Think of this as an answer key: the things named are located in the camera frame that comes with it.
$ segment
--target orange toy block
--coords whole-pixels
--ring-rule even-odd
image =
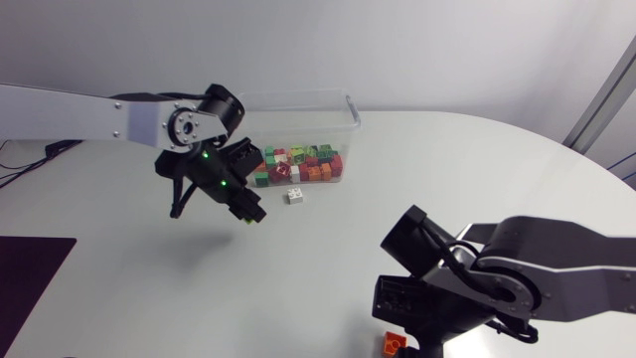
[[[323,181],[331,180],[331,166],[329,165],[329,163],[322,163],[320,165],[320,172],[322,173]]]
[[[254,171],[256,173],[267,171],[267,167],[265,166],[265,161],[263,160],[262,163],[258,164],[258,166],[256,167],[256,169],[254,169]]]
[[[382,350],[383,357],[392,358],[398,353],[400,347],[406,348],[406,337],[391,332],[385,333],[385,346]]]
[[[322,178],[320,167],[309,167],[307,171],[309,172],[309,181],[320,181]]]

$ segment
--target silver robotic arm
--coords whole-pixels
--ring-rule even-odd
[[[442,357],[444,342],[481,324],[535,343],[531,319],[636,313],[636,238],[530,217],[469,225],[453,238],[413,206],[382,247],[411,273],[376,284],[373,316],[419,342],[397,357]]]
[[[128,93],[106,98],[0,85],[4,139],[127,140],[164,150],[156,172],[173,180],[171,217],[201,188],[239,219],[259,222],[260,198],[245,176],[262,162],[248,138],[226,146],[244,115],[240,101],[211,85],[204,94]],[[182,195],[183,179],[192,185]]]

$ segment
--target small white cube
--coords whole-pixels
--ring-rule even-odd
[[[289,198],[289,204],[302,203],[302,192],[300,188],[287,189],[287,197]]]
[[[276,163],[278,163],[278,162],[286,162],[287,161],[287,154],[274,155],[274,161]]]
[[[298,169],[298,165],[291,166],[291,182],[300,183],[300,169]]]

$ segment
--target table surface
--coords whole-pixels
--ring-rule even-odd
[[[636,236],[634,191],[555,142],[462,114],[361,116],[343,181],[293,206],[257,189],[257,225],[201,192],[169,219],[160,150],[134,143],[83,143],[1,190],[2,235],[78,238],[8,357],[379,357],[403,331],[371,316],[376,279],[407,275],[379,244],[412,204],[450,233],[531,215]],[[534,324],[535,345],[480,327],[446,356],[636,356],[628,314]]]

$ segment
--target transparent plastic box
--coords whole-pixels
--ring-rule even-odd
[[[342,180],[353,138],[361,126],[356,106],[343,89],[249,92],[239,94],[238,99],[245,107],[245,116],[235,137],[249,137],[265,158],[265,163],[249,175],[249,185]]]

